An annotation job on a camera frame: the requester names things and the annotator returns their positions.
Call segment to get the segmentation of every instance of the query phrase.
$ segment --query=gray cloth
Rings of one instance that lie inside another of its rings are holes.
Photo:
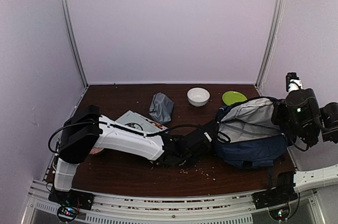
[[[232,143],[281,134],[279,126],[271,122],[273,111],[274,106],[269,99],[251,100],[232,108],[222,118],[219,131],[227,134]]]
[[[159,92],[154,95],[152,104],[149,108],[149,115],[155,122],[164,125],[171,121],[174,102],[168,96]]]

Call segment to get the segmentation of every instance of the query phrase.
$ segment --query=green plate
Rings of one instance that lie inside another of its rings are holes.
[[[246,101],[248,98],[240,92],[228,91],[223,94],[222,100],[226,105],[230,106],[236,102]]]

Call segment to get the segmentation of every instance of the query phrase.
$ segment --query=blue backpack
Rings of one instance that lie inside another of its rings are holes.
[[[216,154],[226,163],[241,169],[273,166],[287,151],[288,140],[279,126],[271,122],[272,97],[252,98],[231,106],[222,106],[217,114]]]

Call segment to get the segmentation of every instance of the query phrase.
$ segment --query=white bowl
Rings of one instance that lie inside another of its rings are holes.
[[[188,101],[195,107],[206,105],[209,101],[210,94],[204,88],[192,88],[187,93]]]

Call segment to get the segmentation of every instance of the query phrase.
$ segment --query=gray pouch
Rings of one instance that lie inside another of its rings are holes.
[[[152,104],[150,104],[149,115],[155,122],[164,125],[171,121],[174,102],[168,96],[159,92],[154,95]]]

